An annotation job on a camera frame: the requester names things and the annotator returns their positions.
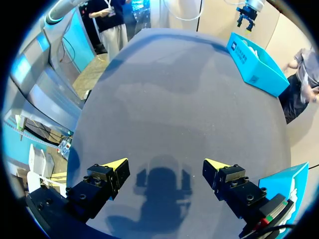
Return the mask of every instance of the blue panel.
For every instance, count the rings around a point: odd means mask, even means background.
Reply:
[[[36,39],[38,40],[42,51],[45,51],[46,49],[48,49],[50,47],[50,44],[48,42],[48,40],[46,39],[46,37],[44,36],[43,32],[41,34],[39,34]]]
[[[75,65],[82,72],[93,60],[94,54],[84,35],[80,19],[76,13],[73,15],[70,28],[65,33],[64,37],[70,42],[68,43],[65,39],[63,39],[64,46],[67,49],[70,59],[74,58]]]
[[[17,57],[12,65],[11,73],[13,74],[15,80],[17,80],[18,84],[22,84],[24,78],[28,74],[31,66],[26,59],[25,55]]]
[[[29,151],[32,143],[34,147],[43,149],[44,152],[46,151],[45,145],[26,137],[22,137],[22,140],[20,141],[20,134],[6,124],[2,124],[2,129],[3,149],[6,156],[21,163],[29,164]]]

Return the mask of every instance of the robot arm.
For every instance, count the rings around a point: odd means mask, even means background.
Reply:
[[[74,7],[88,0],[60,0],[49,11],[46,22],[50,25],[57,24]]]
[[[238,22],[238,27],[241,26],[243,18],[249,21],[249,26],[246,28],[248,31],[251,31],[255,25],[254,20],[257,17],[257,12],[260,12],[264,6],[266,0],[246,0],[245,6],[243,8],[237,8],[237,11],[240,12]]]

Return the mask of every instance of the cyan cardboard box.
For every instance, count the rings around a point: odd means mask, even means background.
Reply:
[[[257,51],[258,57],[248,48]],[[287,78],[268,53],[254,42],[234,32],[227,49],[244,82],[278,97],[289,85]]]

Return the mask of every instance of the lanyard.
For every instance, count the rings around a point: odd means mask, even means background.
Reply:
[[[110,0],[110,1],[108,1],[108,0],[104,0],[105,2],[106,2],[106,4],[108,5],[108,7],[111,7],[111,1],[112,0]]]

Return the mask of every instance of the black mount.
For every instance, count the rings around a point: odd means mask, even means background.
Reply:
[[[277,194],[271,200],[266,198],[267,189],[259,188],[245,176],[245,169],[235,164],[220,169],[204,160],[203,176],[219,201],[225,200],[239,219],[247,225],[239,237],[251,232],[277,226],[289,213],[294,202]],[[276,238],[279,231],[263,235],[262,238]]]
[[[128,160],[113,170],[94,164],[88,175],[73,188],[67,187],[67,198],[53,188],[41,187],[30,193],[26,203],[42,229],[51,238],[115,238],[85,223],[95,218],[109,198],[115,199],[130,175]]]

